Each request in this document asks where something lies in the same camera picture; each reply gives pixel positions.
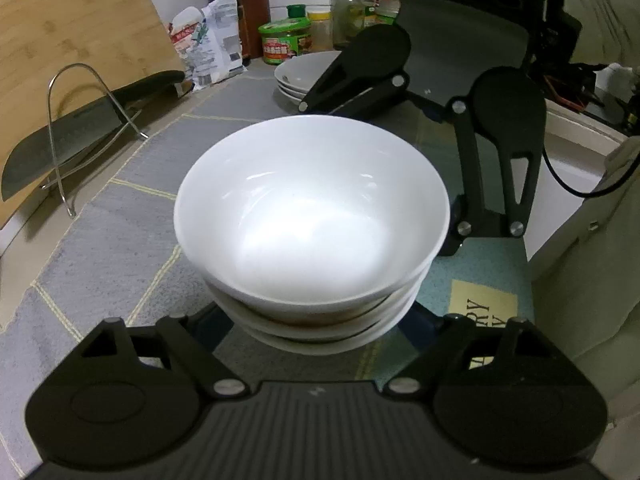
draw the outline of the silver bolt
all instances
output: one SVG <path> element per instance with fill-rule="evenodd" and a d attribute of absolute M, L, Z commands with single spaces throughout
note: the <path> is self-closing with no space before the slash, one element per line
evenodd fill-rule
<path fill-rule="evenodd" d="M 453 104 L 451 105 L 451 109 L 455 114 L 463 114 L 466 112 L 466 105 L 464 101 L 453 101 Z"/>
<path fill-rule="evenodd" d="M 246 386 L 238 379 L 220 379 L 213 385 L 213 391 L 225 397 L 235 397 L 240 395 Z"/>
<path fill-rule="evenodd" d="M 411 377 L 396 377 L 389 381 L 389 389 L 395 394 L 410 395 L 420 389 L 420 383 Z"/>
<path fill-rule="evenodd" d="M 391 78 L 391 84 L 397 88 L 400 88 L 404 84 L 404 77 L 401 75 L 395 75 Z"/>
<path fill-rule="evenodd" d="M 458 224 L 458 234 L 460 236 L 469 236 L 471 234 L 471 224 L 463 220 Z"/>
<path fill-rule="evenodd" d="M 522 222 L 518 222 L 517 220 L 515 222 L 512 222 L 511 225 L 509 226 L 509 232 L 511 233 L 511 236 L 522 236 L 523 232 L 524 232 L 524 225 L 522 225 Z"/>

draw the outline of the beige cloth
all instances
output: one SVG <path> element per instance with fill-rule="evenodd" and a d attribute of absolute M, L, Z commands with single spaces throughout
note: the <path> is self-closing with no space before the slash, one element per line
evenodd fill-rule
<path fill-rule="evenodd" d="M 637 137 L 612 152 L 597 189 L 615 183 L 638 153 Z M 619 190 L 585 200 L 531 265 L 538 274 L 533 283 L 536 324 L 595 384 L 609 406 L 612 423 L 594 462 L 615 480 L 637 480 L 640 170 Z"/>
<path fill-rule="evenodd" d="M 564 0 L 564 10 L 582 23 L 573 62 L 640 66 L 640 0 Z"/>

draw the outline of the bamboo cutting board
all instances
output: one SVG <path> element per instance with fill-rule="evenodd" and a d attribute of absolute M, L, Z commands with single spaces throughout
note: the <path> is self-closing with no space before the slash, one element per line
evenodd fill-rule
<path fill-rule="evenodd" d="M 3 171 L 14 147 L 47 125 L 51 78 L 78 61 L 93 66 L 110 89 L 184 69 L 151 0 L 0 0 Z M 103 95 L 88 71 L 73 68 L 53 89 L 53 119 Z M 45 176 L 11 197 L 0 197 L 0 226 Z"/>

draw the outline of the stack of bowls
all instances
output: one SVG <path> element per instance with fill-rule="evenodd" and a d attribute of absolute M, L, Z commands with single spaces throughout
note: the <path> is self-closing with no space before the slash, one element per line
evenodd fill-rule
<path fill-rule="evenodd" d="M 270 346 L 327 355 L 388 332 L 446 236 L 449 199 L 413 146 L 371 124 L 252 124 L 186 175 L 175 232 L 214 300 Z"/>
<path fill-rule="evenodd" d="M 274 72 L 278 90 L 284 97 L 299 105 L 339 54 L 340 52 L 331 50 L 287 59 Z"/>

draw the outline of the cutting board holder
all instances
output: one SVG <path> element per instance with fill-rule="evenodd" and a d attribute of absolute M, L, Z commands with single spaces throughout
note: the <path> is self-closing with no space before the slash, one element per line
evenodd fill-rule
<path fill-rule="evenodd" d="M 117 133 L 111 138 L 111 140 L 109 142 L 107 142 L 100 150 L 98 150 L 98 152 L 94 153 L 87 160 L 82 161 L 82 163 L 78 164 L 77 166 L 75 166 L 71 170 L 67 171 L 65 174 L 61 174 L 61 172 L 60 172 L 61 163 L 58 161 L 58 156 L 56 154 L 55 140 L 54 140 L 54 137 L 53 137 L 53 126 L 52 126 L 52 118 L 51 118 L 51 91 L 53 90 L 53 86 L 55 85 L 58 77 L 62 73 L 66 72 L 67 70 L 69 70 L 71 68 L 84 68 L 85 70 L 88 70 L 95 77 L 95 79 L 100 83 L 100 86 L 102 87 L 102 90 L 104 90 L 105 94 L 108 95 L 109 99 L 111 99 L 111 101 L 113 102 L 115 107 L 118 109 L 118 111 L 125 118 L 126 122 L 117 131 Z M 60 192 L 60 197 L 62 198 L 62 202 L 66 206 L 66 211 L 69 213 L 69 216 L 71 218 L 74 218 L 76 216 L 76 210 L 75 210 L 73 204 L 66 199 L 65 189 L 64 189 L 64 187 L 62 185 L 62 179 L 68 177 L 69 175 L 75 173 L 78 170 L 81 170 L 85 166 L 88 166 L 94 160 L 96 160 L 99 156 L 101 156 L 116 141 L 116 139 L 118 139 L 120 137 L 120 135 L 124 132 L 124 130 L 127 129 L 127 126 L 131 126 L 134 129 L 134 131 L 142 139 L 148 139 L 148 136 L 144 132 L 142 132 L 136 126 L 136 124 L 133 122 L 133 119 L 135 119 L 139 114 L 140 114 L 140 110 L 137 111 L 135 113 L 135 115 L 133 115 L 133 117 L 129 117 L 129 115 L 126 113 L 125 109 L 118 102 L 118 100 L 114 97 L 113 93 L 111 93 L 111 90 L 109 90 L 109 87 L 106 85 L 106 83 L 100 77 L 100 75 L 94 70 L 93 67 L 91 67 L 90 65 L 87 65 L 87 63 L 79 63 L 78 62 L 78 63 L 68 64 L 68 65 L 62 67 L 58 71 L 58 73 L 55 76 L 53 76 L 53 78 L 49 82 L 49 89 L 47 90 L 47 129 L 48 129 L 48 132 L 49 132 L 49 145 L 50 145 L 50 148 L 51 148 L 51 160 L 53 162 L 53 172 L 54 172 L 54 175 L 55 175 L 55 179 L 52 180 L 49 177 L 49 181 L 46 184 L 43 184 L 42 189 L 49 189 L 49 187 L 52 187 L 53 185 L 58 184 L 58 190 Z"/>

